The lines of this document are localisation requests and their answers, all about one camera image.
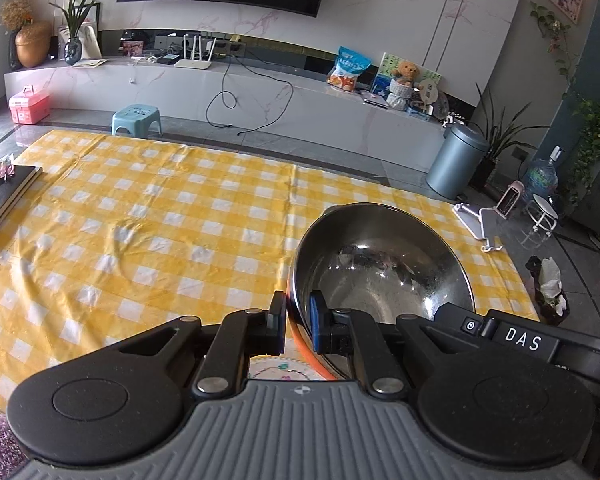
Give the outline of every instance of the screw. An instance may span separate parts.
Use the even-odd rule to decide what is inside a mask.
[[[198,381],[198,389],[204,394],[219,394],[229,386],[224,377],[205,377]]]
[[[373,388],[379,394],[396,394],[404,388],[404,383],[395,377],[376,379]]]

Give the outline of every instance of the teddy bear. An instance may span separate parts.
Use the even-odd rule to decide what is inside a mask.
[[[413,93],[413,82],[420,75],[420,69],[411,61],[401,61],[392,71],[392,79],[389,84],[389,96],[387,104],[394,110],[403,112],[407,102]]]

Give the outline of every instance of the pink toolbox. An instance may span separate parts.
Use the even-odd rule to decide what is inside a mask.
[[[9,99],[11,119],[16,124],[36,124],[50,114],[49,92],[35,91],[33,85],[24,87],[19,94]]]

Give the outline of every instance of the water bottle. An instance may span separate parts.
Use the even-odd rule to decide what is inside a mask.
[[[523,184],[525,185],[525,192],[522,195],[522,199],[525,202],[531,202],[534,199],[534,195],[541,196],[542,198],[549,200],[555,189],[558,187],[558,174],[555,171],[555,161],[558,160],[562,148],[556,146],[549,156],[549,160],[536,159],[526,170]]]

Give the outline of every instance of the vase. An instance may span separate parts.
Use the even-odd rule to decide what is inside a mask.
[[[25,68],[45,62],[51,44],[51,23],[35,22],[25,25],[16,36],[18,59]]]
[[[20,29],[12,30],[9,34],[9,68],[12,72],[22,68],[22,64],[18,59],[18,49],[16,47],[16,36],[20,32]]]
[[[71,38],[64,46],[64,61],[67,65],[75,65],[82,59],[82,42],[79,38]]]
[[[480,164],[478,164],[478,167],[475,168],[474,176],[471,177],[469,186],[477,191],[482,191],[495,167],[496,162],[494,160],[484,157],[480,161]]]

